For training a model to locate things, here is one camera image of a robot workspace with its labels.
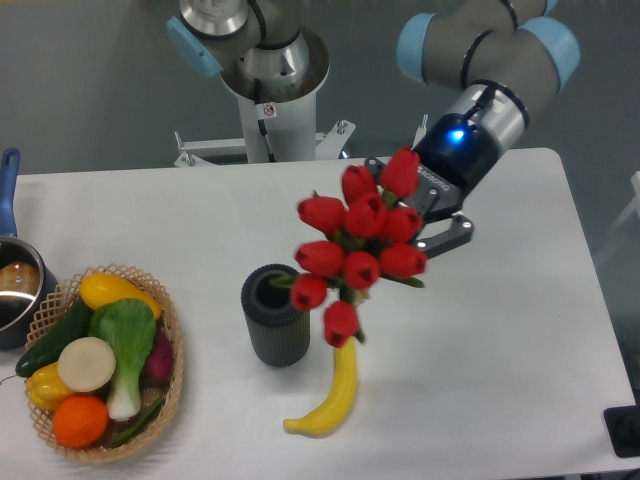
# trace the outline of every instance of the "banana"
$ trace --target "banana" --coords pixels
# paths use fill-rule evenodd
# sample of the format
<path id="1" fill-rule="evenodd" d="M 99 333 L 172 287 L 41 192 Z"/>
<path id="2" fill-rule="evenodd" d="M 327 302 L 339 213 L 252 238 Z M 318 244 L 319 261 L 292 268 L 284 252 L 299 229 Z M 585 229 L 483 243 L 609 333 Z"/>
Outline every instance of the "banana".
<path id="1" fill-rule="evenodd" d="M 333 350 L 333 384 L 324 402 L 302 418 L 289 418 L 282 424 L 289 433 L 323 437 L 335 430 L 345 419 L 358 386 L 355 339 L 351 337 L 342 348 Z"/>

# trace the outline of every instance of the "artificial flower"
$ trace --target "artificial flower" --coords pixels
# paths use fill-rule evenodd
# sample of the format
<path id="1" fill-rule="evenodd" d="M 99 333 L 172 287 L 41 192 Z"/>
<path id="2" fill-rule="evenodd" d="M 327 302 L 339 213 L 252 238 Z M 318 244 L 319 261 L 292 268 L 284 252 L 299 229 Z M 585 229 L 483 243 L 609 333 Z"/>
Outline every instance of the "artificial flower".
<path id="1" fill-rule="evenodd" d="M 402 147 L 389 160 L 380 174 L 380 184 L 397 198 L 407 198 L 418 188 L 420 156 L 409 147 Z"/>
<path id="2" fill-rule="evenodd" d="M 344 260 L 344 282 L 354 290 L 364 290 L 380 278 L 380 263 L 368 252 L 351 252 Z"/>
<path id="3" fill-rule="evenodd" d="M 309 273 L 321 277 L 333 277 L 342 270 L 344 256 L 342 247 L 337 243 L 318 240 L 300 245 L 295 259 Z"/>
<path id="4" fill-rule="evenodd" d="M 312 273 L 298 276 L 291 287 L 291 304 L 303 312 L 320 306 L 326 296 L 327 282 Z"/>
<path id="5" fill-rule="evenodd" d="M 351 205 L 367 193 L 378 193 L 378 186 L 364 165 L 350 165 L 342 174 L 342 193 Z"/>
<path id="6" fill-rule="evenodd" d="M 396 243 L 380 254 L 382 271 L 395 278 L 409 278 L 423 273 L 427 256 L 413 245 Z"/>
<path id="7" fill-rule="evenodd" d="M 405 243 L 422 228 L 424 222 L 418 212 L 411 207 L 397 207 L 389 210 L 378 233 L 383 240 Z"/>
<path id="8" fill-rule="evenodd" d="M 358 333 L 358 313 L 348 302 L 338 300 L 324 311 L 324 338 L 334 348 L 342 348 Z"/>
<path id="9" fill-rule="evenodd" d="M 344 228 L 354 237 L 373 237 L 382 228 L 386 213 L 387 207 L 380 195 L 367 193 L 350 206 Z"/>
<path id="10" fill-rule="evenodd" d="M 316 195 L 298 204 L 298 214 L 307 225 L 326 235 L 333 235 L 342 228 L 346 210 L 342 200 Z"/>

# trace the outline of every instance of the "blue pot handle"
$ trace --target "blue pot handle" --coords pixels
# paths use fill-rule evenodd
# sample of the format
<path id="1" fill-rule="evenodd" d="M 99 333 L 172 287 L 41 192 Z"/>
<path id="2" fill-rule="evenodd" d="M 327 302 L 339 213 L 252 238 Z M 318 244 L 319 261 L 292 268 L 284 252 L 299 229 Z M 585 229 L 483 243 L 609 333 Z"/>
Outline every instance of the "blue pot handle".
<path id="1" fill-rule="evenodd" d="M 17 237 L 18 229 L 13 215 L 13 197 L 20 167 L 20 151 L 8 148 L 2 154 L 0 166 L 0 236 Z"/>

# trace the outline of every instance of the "woven basket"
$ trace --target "woven basket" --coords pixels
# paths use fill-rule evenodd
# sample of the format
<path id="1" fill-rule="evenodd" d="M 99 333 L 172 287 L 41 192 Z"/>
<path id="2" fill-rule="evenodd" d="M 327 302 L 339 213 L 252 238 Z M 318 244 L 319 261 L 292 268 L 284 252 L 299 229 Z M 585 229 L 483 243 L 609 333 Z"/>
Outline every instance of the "woven basket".
<path id="1" fill-rule="evenodd" d="M 78 289 L 80 282 L 82 282 L 85 276 L 94 272 L 109 273 L 123 277 L 156 299 L 163 309 L 162 317 L 158 320 L 158 322 L 160 322 L 159 325 L 162 326 L 162 329 L 173 345 L 174 365 L 173 372 L 166 382 L 157 383 L 141 379 L 142 411 L 151 405 L 158 396 L 164 396 L 164 405 L 157 417 L 152 420 L 142 432 L 129 442 L 116 448 L 105 448 L 103 445 L 107 445 L 115 435 L 130 426 L 135 419 L 131 422 L 114 422 L 110 420 L 107 431 L 95 445 L 84 449 L 70 449 L 63 447 L 56 441 L 55 435 L 53 434 L 53 412 L 40 410 L 29 402 L 30 416 L 33 420 L 33 427 L 38 432 L 38 436 L 42 438 L 47 445 L 52 447 L 56 453 L 81 463 L 105 463 L 119 460 L 138 452 L 155 440 L 169 424 L 178 408 L 180 394 L 182 392 L 182 375 L 184 370 L 182 336 L 180 334 L 180 326 L 178 325 L 175 307 L 169 294 L 165 287 L 150 274 L 125 265 L 110 264 L 106 267 L 89 268 L 83 274 L 77 274 L 72 279 L 65 280 L 62 284 L 59 284 L 56 290 L 50 293 L 42 302 L 40 310 L 34 315 L 27 336 L 26 348 L 31 348 L 40 337 L 45 335 L 49 329 L 62 318 L 73 302 L 79 297 Z"/>

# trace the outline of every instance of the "bok choy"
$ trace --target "bok choy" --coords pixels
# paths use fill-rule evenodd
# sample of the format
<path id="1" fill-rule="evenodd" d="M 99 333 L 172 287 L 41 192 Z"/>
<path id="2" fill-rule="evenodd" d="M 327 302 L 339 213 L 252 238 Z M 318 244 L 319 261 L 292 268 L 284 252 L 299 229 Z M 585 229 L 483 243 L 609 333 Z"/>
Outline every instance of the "bok choy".
<path id="1" fill-rule="evenodd" d="M 109 417 L 128 420 L 140 411 L 140 373 L 153 347 L 156 320 L 149 305 L 134 298 L 118 300 L 98 312 L 91 332 L 107 342 L 116 357 L 107 398 Z"/>

